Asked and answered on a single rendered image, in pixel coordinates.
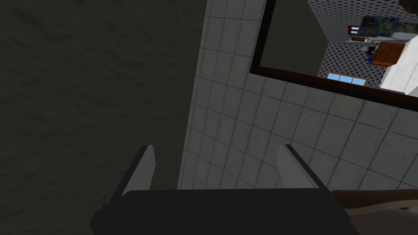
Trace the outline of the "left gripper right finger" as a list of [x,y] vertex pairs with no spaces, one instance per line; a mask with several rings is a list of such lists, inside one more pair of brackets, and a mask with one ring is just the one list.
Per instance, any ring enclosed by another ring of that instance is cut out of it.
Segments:
[[320,188],[328,191],[290,144],[280,145],[276,165],[285,188]]

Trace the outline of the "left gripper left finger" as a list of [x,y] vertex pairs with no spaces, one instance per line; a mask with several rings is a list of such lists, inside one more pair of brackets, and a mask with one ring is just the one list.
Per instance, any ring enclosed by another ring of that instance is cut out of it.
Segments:
[[149,190],[155,166],[153,146],[143,145],[116,187],[111,202],[120,199],[129,191]]

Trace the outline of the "brown and beige curved slab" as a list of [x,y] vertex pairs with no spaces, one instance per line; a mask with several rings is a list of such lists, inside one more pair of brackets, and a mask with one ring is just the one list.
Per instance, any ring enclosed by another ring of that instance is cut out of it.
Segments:
[[418,189],[333,190],[331,194],[348,215],[418,207]]

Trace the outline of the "dark framed wall mirror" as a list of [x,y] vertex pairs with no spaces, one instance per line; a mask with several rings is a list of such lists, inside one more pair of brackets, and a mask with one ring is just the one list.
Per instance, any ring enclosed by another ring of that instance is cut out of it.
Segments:
[[418,112],[418,97],[317,77],[327,45],[307,0],[265,0],[250,73]]

